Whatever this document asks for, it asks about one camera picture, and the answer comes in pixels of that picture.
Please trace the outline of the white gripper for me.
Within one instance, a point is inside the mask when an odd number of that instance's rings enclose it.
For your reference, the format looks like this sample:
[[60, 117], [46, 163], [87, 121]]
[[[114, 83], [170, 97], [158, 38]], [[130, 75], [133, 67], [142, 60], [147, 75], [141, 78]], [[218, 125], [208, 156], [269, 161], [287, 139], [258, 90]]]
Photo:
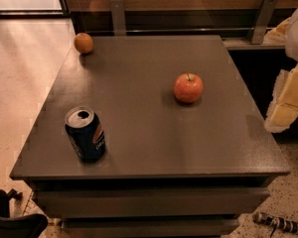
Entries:
[[[268, 31], [263, 39], [268, 44], [283, 44], [285, 52], [298, 61], [298, 8], [292, 16]], [[298, 118], [298, 63], [290, 71], [281, 69], [276, 77], [264, 127], [268, 132], [281, 133]]]

